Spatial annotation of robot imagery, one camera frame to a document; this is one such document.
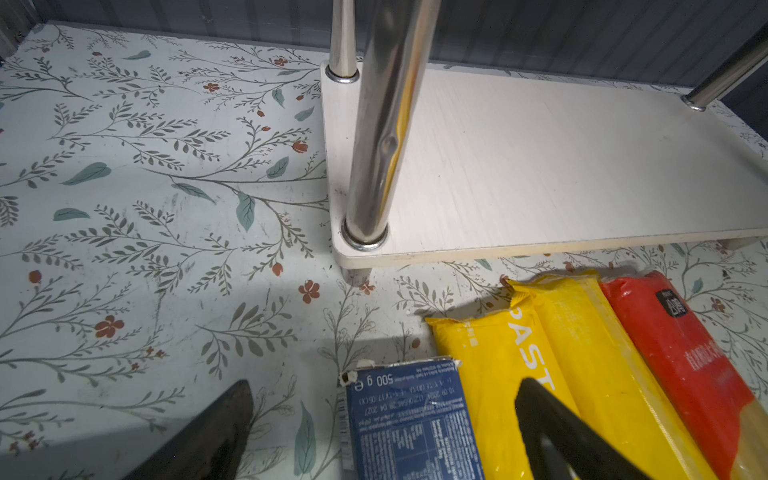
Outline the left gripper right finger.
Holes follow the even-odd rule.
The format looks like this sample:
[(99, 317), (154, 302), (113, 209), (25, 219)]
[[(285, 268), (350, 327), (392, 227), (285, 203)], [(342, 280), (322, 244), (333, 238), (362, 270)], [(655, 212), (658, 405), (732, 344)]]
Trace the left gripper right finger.
[(646, 479), (533, 378), (521, 381), (515, 412), (535, 479)]

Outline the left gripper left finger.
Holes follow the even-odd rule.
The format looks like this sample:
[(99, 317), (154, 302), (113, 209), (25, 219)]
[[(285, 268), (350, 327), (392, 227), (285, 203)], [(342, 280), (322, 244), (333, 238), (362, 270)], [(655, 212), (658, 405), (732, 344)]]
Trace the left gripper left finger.
[(239, 380), (126, 475), (128, 479), (234, 479), (254, 413), (249, 383)]

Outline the red spaghetti pack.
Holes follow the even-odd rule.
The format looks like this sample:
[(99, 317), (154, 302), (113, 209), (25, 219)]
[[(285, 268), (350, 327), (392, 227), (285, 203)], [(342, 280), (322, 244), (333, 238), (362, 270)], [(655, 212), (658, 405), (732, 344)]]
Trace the red spaghetti pack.
[(601, 282), (603, 294), (720, 479), (767, 476), (767, 412), (660, 272)]

